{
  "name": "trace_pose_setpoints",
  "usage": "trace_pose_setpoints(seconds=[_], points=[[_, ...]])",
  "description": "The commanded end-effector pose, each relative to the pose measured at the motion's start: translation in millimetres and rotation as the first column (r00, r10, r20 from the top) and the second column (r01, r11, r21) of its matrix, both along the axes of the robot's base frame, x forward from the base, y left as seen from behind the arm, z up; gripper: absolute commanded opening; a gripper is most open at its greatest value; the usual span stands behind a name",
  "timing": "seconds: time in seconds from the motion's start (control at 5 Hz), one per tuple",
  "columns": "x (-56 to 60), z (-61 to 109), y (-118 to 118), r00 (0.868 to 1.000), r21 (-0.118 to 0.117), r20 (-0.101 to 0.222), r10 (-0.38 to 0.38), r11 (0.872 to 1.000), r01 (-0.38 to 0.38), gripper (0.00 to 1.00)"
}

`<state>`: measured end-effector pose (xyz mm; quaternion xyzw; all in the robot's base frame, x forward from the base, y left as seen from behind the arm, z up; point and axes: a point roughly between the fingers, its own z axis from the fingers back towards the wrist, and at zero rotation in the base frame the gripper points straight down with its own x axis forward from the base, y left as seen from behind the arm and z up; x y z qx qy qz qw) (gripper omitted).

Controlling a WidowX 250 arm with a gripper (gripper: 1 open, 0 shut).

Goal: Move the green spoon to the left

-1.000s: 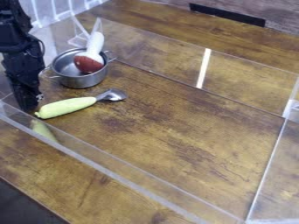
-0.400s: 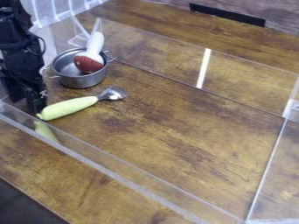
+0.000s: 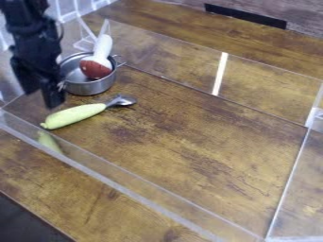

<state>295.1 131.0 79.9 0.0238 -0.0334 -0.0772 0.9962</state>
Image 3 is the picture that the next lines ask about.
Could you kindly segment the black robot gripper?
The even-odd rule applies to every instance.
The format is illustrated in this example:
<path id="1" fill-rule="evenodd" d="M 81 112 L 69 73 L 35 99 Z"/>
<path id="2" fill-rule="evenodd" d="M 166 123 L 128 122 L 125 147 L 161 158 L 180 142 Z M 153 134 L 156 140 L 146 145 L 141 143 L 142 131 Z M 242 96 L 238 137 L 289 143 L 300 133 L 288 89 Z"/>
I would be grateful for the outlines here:
<path id="1" fill-rule="evenodd" d="M 7 32 L 13 38 L 10 66 L 22 91 L 29 95 L 39 89 L 45 107 L 53 109 L 65 101 L 57 65 L 57 23 L 52 18 L 13 18 L 7 21 Z"/>

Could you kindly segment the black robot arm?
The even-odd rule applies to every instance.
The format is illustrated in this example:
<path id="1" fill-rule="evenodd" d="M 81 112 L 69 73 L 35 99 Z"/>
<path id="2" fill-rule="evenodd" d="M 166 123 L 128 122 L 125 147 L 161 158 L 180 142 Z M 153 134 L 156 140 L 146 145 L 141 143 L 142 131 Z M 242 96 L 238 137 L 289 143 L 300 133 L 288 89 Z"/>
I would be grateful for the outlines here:
<path id="1" fill-rule="evenodd" d="M 65 100 L 57 56 L 61 53 L 57 22 L 46 15 L 46 0 L 0 0 L 5 28 L 11 35 L 10 66 L 26 95 L 41 91 L 45 107 Z"/>

